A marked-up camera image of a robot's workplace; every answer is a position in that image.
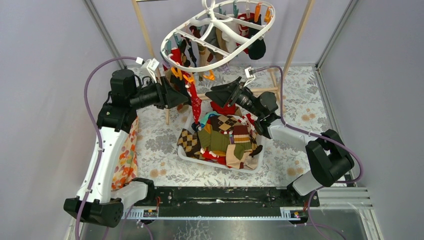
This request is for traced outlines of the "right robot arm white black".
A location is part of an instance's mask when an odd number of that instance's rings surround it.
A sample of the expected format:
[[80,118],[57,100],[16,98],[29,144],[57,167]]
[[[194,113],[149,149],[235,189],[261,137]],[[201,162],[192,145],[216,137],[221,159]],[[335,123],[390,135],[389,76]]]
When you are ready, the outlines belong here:
[[331,187],[355,165],[339,134],[329,129],[317,134],[285,122],[276,111],[279,109],[275,93],[265,91],[259,96],[244,85],[241,78],[214,86],[205,96],[220,107],[238,105],[257,119],[257,133],[268,139],[279,140],[304,151],[310,170],[287,186],[287,201],[301,205],[307,195],[320,187]]

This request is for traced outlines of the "red snowflake christmas sock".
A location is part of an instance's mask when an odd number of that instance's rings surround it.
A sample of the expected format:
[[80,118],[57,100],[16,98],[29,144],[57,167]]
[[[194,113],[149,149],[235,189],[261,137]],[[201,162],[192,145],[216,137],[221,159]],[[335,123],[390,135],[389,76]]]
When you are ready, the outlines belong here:
[[202,100],[198,97],[196,87],[193,83],[187,82],[186,88],[191,100],[193,120],[195,124],[198,124],[201,115]]

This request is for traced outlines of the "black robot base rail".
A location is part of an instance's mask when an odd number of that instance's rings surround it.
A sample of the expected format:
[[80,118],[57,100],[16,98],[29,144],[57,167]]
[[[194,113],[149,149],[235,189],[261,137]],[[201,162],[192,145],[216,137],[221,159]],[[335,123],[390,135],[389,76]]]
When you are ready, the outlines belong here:
[[285,187],[161,186],[129,211],[136,220],[294,220],[320,206],[317,193],[296,197]]

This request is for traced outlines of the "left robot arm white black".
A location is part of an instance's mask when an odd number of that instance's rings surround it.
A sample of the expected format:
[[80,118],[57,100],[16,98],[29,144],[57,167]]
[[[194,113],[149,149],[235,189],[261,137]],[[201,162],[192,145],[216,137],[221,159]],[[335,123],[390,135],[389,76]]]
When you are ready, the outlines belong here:
[[136,86],[140,82],[130,69],[112,73],[111,90],[94,123],[96,141],[86,176],[76,196],[63,204],[64,211],[78,223],[114,228],[130,206],[148,206],[156,201],[154,182],[145,178],[134,177],[123,188],[112,189],[120,150],[130,136],[138,109],[171,109],[189,99],[163,76],[144,87]]

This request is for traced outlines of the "floral grey table mat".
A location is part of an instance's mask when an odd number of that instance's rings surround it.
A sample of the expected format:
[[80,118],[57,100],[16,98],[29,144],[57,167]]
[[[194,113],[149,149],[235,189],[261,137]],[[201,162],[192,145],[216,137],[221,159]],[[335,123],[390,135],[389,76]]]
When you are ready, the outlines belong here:
[[[292,125],[320,133],[331,128],[315,70],[290,67],[283,83],[283,117]],[[183,187],[284,187],[309,171],[307,155],[287,143],[266,139],[262,163],[255,173],[245,173],[181,159],[177,140],[192,108],[138,111],[135,147],[137,175],[156,186]]]

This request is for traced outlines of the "brown argyle sock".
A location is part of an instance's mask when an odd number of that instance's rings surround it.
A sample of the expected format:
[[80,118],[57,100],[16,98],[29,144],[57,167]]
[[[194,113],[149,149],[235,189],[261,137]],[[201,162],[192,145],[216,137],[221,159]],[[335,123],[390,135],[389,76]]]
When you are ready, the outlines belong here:
[[191,133],[183,128],[177,140],[177,146],[183,148],[185,155],[189,158],[200,159],[201,143],[197,133]]

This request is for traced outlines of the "dark navy sock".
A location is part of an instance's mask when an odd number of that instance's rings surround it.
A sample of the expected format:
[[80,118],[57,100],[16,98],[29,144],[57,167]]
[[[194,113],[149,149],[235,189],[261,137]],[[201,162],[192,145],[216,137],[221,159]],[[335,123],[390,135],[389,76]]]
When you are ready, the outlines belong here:
[[[249,19],[250,23],[255,23],[256,25],[262,24],[262,15],[258,15],[258,21],[255,21],[255,17],[252,15],[251,19]],[[251,60],[259,60],[266,53],[266,44],[263,38],[255,40],[248,47],[248,56]]]

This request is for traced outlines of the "red hanging sock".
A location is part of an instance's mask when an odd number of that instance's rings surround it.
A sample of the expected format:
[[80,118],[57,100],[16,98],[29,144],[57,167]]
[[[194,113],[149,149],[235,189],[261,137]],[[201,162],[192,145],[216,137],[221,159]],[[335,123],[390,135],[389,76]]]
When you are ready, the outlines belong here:
[[168,55],[175,63],[178,63],[179,65],[183,66],[182,62],[182,54],[178,47],[173,47],[171,49],[171,53]]

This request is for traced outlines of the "red sock behind basket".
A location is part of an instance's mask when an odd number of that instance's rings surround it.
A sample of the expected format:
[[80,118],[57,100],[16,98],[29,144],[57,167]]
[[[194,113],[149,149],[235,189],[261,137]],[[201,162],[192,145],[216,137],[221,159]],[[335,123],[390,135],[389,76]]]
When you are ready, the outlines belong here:
[[213,109],[213,111],[217,112],[218,114],[221,115],[235,115],[236,113],[236,106],[230,105],[230,106],[225,106],[225,107],[221,107],[219,106],[216,102],[211,101],[210,102],[210,106]]

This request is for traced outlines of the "patchwork brown green sock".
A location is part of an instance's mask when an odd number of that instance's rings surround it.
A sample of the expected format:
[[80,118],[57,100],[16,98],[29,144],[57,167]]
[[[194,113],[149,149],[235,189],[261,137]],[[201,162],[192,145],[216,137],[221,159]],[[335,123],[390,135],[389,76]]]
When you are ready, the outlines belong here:
[[226,148],[225,163],[229,168],[255,170],[259,165],[256,158],[263,150],[258,145],[254,131],[246,125],[235,125],[229,135],[230,144]]

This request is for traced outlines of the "white round clip hanger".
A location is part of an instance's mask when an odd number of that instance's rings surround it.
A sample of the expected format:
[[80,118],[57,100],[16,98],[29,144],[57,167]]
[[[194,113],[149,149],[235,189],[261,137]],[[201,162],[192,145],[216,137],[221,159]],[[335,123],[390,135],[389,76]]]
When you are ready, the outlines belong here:
[[[203,0],[203,10],[173,29],[162,41],[160,53],[171,67],[184,72],[201,73],[214,70],[263,39],[275,22],[276,9],[263,0]],[[249,22],[252,16],[261,25]],[[179,48],[183,65],[169,54]]]

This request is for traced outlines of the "orange leaf patterned cloth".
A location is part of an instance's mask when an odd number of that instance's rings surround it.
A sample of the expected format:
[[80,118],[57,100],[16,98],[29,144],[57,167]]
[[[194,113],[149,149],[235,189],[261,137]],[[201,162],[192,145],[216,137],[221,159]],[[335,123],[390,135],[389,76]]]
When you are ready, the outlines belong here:
[[117,191],[123,188],[138,175],[138,161],[136,154],[138,129],[139,118],[136,117],[131,125],[129,134],[119,150],[118,161],[115,166],[111,182],[112,191]]

